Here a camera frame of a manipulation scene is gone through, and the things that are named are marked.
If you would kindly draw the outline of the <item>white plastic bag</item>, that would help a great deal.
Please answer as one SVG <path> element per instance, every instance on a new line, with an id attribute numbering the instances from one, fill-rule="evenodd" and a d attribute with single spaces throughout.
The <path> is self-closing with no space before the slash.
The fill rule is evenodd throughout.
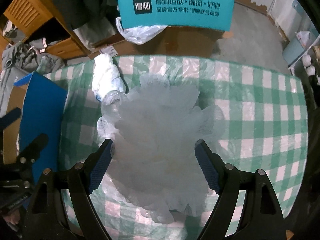
<path id="1" fill-rule="evenodd" d="M 122 25 L 121 17 L 116 18 L 116 26 L 118 32 L 125 40 L 137 45 L 142 45 L 151 41 L 168 27 L 167 25 L 152 25 L 125 29 Z"/>

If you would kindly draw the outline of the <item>light blue bin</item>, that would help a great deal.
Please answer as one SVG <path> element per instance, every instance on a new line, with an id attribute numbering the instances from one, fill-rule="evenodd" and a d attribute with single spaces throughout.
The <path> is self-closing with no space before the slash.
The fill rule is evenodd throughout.
<path id="1" fill-rule="evenodd" d="M 306 45 L 310 41 L 310 31 L 300 31 L 295 33 L 294 38 L 283 50 L 283 58 L 289 66 L 293 64 L 305 51 Z"/>

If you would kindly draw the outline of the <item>grey clothing pile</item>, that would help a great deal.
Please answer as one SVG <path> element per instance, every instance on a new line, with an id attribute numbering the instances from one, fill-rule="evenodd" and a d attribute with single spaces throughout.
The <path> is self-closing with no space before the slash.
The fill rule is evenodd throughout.
<path id="1" fill-rule="evenodd" d="M 2 69 L 16 67 L 28 73 L 49 74 L 65 67 L 58 56 L 40 53 L 33 46 L 18 42 L 7 45 L 2 53 Z"/>

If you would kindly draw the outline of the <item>blue cardboard box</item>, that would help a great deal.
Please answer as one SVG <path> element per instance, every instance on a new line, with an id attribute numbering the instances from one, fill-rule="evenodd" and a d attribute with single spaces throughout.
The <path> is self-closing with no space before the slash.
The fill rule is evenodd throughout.
<path id="1" fill-rule="evenodd" d="M 3 160 L 13 164 L 17 160 L 18 150 L 23 150 L 38 135 L 48 136 L 47 146 L 33 164 L 33 179 L 39 180 L 45 168 L 57 170 L 57 156 L 61 132 L 61 121 L 67 91 L 43 75 L 33 72 L 13 84 L 7 114 L 18 107 L 22 115 L 10 124 L 3 133 Z"/>

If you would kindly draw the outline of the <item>teal cardboard box with text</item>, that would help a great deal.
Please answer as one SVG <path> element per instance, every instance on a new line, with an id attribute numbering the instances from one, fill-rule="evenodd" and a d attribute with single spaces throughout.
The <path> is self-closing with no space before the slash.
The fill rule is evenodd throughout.
<path id="1" fill-rule="evenodd" d="M 123 28 L 167 25 L 229 31 L 234 0 L 118 0 Z"/>

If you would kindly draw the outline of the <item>white mesh bath pouf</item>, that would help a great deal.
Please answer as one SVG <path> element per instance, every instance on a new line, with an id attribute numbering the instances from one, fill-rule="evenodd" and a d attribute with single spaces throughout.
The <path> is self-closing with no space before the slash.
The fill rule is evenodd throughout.
<path id="1" fill-rule="evenodd" d="M 101 103 L 97 131 L 113 142 L 107 174 L 119 194 L 156 223 L 172 223 L 172 211 L 199 216 L 209 187 L 195 147 L 204 140 L 213 151 L 221 148 L 222 109 L 201 108 L 195 85 L 172 86 L 150 73 L 139 81 L 126 94 L 108 92 Z"/>

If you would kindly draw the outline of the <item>green checkered tablecloth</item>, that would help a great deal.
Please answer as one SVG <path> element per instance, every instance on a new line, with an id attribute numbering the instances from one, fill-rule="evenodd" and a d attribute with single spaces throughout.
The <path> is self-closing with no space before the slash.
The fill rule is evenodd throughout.
<path id="1" fill-rule="evenodd" d="M 256 66 L 199 57 L 119 56 L 114 59 L 128 88 L 144 73 L 166 76 L 172 85 L 191 83 L 202 108 L 217 105 L 224 116 L 219 141 L 227 161 L 240 170 L 267 172 L 287 216 L 297 197 L 308 152 L 308 115 L 299 79 Z M 94 62 L 47 75 L 68 91 L 61 126 L 59 163 L 68 169 L 97 150 L 99 101 L 92 91 Z M 112 197 L 108 179 L 91 195 L 113 239 L 196 239 L 217 195 L 211 192 L 199 217 L 174 213 L 171 224 L 154 223 L 140 210 Z"/>

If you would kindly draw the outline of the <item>shoe rack with shoes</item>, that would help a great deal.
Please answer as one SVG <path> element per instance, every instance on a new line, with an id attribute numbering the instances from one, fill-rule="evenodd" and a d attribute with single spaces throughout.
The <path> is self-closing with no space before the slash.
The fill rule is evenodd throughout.
<path id="1" fill-rule="evenodd" d="M 292 76 L 315 77 L 319 85 L 319 35 L 314 41 L 308 42 L 302 53 L 289 65 Z"/>

